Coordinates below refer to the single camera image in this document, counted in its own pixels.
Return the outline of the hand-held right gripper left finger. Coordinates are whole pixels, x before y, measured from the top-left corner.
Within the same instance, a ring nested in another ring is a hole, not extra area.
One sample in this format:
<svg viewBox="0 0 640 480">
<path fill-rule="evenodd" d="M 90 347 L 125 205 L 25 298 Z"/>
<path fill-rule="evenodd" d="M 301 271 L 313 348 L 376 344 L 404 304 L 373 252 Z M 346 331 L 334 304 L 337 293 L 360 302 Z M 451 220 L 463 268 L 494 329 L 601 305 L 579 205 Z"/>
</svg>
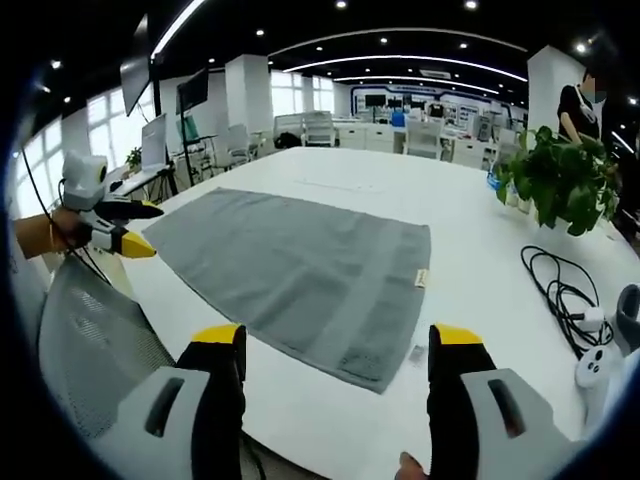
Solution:
<svg viewBox="0 0 640 480">
<path fill-rule="evenodd" d="M 120 402 L 97 441 L 119 478 L 241 478 L 246 339 L 241 324 L 207 328 Z"/>
</svg>

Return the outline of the person's right hand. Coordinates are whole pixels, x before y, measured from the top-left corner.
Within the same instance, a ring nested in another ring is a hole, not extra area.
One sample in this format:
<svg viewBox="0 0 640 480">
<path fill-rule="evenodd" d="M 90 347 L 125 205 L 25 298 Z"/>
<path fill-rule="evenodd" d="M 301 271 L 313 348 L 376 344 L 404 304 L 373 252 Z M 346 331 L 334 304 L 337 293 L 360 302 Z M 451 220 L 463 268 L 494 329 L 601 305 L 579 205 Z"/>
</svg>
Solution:
<svg viewBox="0 0 640 480">
<path fill-rule="evenodd" d="M 399 456 L 399 467 L 395 480 L 428 480 L 421 464 L 408 452 L 403 451 Z"/>
</svg>

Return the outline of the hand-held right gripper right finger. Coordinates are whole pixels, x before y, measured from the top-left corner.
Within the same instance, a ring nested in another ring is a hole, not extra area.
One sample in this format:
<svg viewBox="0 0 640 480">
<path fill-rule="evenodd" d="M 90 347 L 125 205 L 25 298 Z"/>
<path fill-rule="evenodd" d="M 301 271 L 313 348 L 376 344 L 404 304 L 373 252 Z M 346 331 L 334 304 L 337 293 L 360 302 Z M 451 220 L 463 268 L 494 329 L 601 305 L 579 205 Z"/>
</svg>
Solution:
<svg viewBox="0 0 640 480">
<path fill-rule="evenodd" d="M 549 402 L 482 339 L 441 323 L 429 329 L 427 414 L 432 479 L 552 479 L 580 450 Z"/>
</svg>

